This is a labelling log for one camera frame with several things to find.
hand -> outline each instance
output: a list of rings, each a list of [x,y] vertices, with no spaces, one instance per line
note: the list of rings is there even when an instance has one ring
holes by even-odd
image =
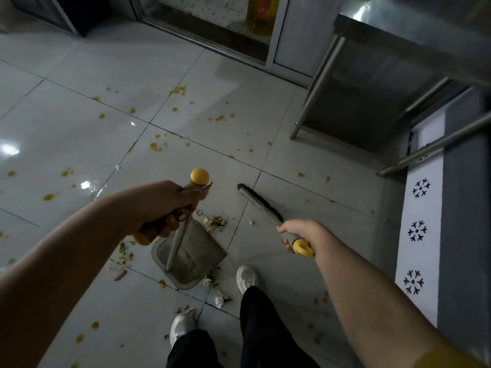
[[[311,221],[308,219],[290,219],[278,227],[278,232],[283,233],[285,231],[299,235],[306,239],[314,253],[322,249],[322,244],[325,243],[329,237],[335,237],[335,235],[322,223],[317,221]],[[290,253],[294,253],[290,243],[283,239],[283,245]]]
[[[178,220],[170,213],[179,208],[192,212],[207,193],[205,190],[182,191],[180,185],[163,180],[117,192],[101,202],[107,200],[123,215],[127,235],[135,233],[145,222],[167,216],[161,236],[168,236],[179,227]]]

person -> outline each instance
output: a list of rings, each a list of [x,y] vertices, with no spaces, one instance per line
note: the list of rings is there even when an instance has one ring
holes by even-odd
[[[155,182],[92,202],[48,234],[0,277],[3,366],[36,367],[118,243],[162,217],[161,236],[168,236],[179,226],[172,212],[192,211],[205,196]],[[366,368],[484,366],[453,348],[396,284],[319,222],[294,219],[278,231],[309,241],[344,332]],[[251,267],[239,268],[237,284],[243,294],[241,366],[317,366],[258,288]],[[192,315],[179,315],[171,334],[169,368],[219,366],[213,341],[194,328]]]

oil bottle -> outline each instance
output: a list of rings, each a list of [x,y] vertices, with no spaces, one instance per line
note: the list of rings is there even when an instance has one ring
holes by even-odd
[[[271,36],[278,12],[279,0],[249,0],[245,23],[259,36]]]

person's left arm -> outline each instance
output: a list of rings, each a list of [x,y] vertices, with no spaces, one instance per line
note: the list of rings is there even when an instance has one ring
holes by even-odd
[[[92,202],[47,235],[0,277],[0,356],[5,366],[35,368],[66,318],[119,242],[144,222],[205,198],[170,181],[143,185]],[[172,215],[167,236],[179,223]]]

person's left hand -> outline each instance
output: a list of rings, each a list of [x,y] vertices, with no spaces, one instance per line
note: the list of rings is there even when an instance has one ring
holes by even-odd
[[[207,193],[205,190],[182,191],[180,185],[163,180],[117,192],[104,200],[114,205],[118,214],[124,217],[127,235],[135,233],[145,222],[167,216],[160,234],[167,237],[179,227],[179,221],[170,213],[179,208],[192,212]]]

